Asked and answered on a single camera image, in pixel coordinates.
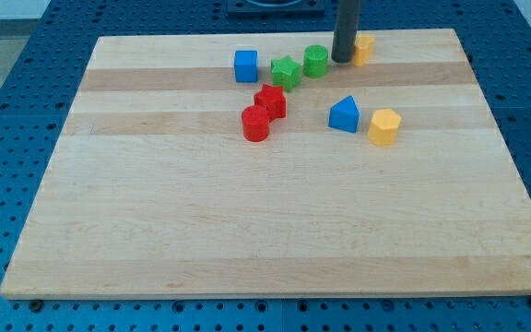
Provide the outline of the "dark robot base mount plate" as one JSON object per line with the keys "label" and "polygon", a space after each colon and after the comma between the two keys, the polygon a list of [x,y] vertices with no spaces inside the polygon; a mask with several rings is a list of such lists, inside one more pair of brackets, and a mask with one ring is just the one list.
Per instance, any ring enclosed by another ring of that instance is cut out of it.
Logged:
{"label": "dark robot base mount plate", "polygon": [[229,17],[261,15],[323,14],[325,0],[226,0]]}

